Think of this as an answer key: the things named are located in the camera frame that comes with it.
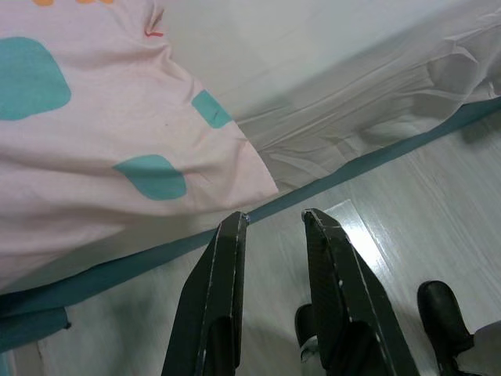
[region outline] person's foot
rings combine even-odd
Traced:
[[[461,375],[457,354],[471,349],[473,335],[464,325],[456,296],[444,282],[433,280],[420,285],[417,305],[424,330],[433,345],[441,375]]]

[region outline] orange pattern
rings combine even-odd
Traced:
[[[112,4],[114,0],[100,0],[105,4]],[[33,0],[36,5],[39,6],[50,6],[54,4],[54,0]],[[77,0],[81,4],[90,4],[91,2],[96,2],[96,0]]]

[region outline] red thread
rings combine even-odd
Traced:
[[[156,31],[152,31],[149,33],[148,31],[144,30],[144,34],[146,37],[163,37],[164,33],[157,33]]]

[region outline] black shoe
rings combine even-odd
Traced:
[[[296,311],[294,320],[296,337],[299,347],[303,347],[307,340],[316,336],[315,321],[313,320],[313,306],[305,304]]]
[[[464,325],[456,296],[450,287],[438,280],[421,284],[417,305],[441,375],[465,375],[458,371],[455,358],[474,346],[473,335]]]

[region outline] teal trim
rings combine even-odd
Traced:
[[[5,354],[0,354],[0,376],[10,376]]]
[[[501,109],[501,99],[461,107],[454,116],[437,128],[349,162],[326,178],[308,184],[252,211],[250,219],[252,222],[264,219],[284,208],[400,157],[417,147],[464,128],[499,109]],[[106,262],[77,276],[44,287],[0,296],[0,321],[2,321],[2,317],[6,316],[57,309],[82,302],[110,287],[205,245],[211,239],[212,233],[213,231],[206,231],[135,255]]]
[[[0,317],[0,353],[39,341],[68,327],[64,308]]]

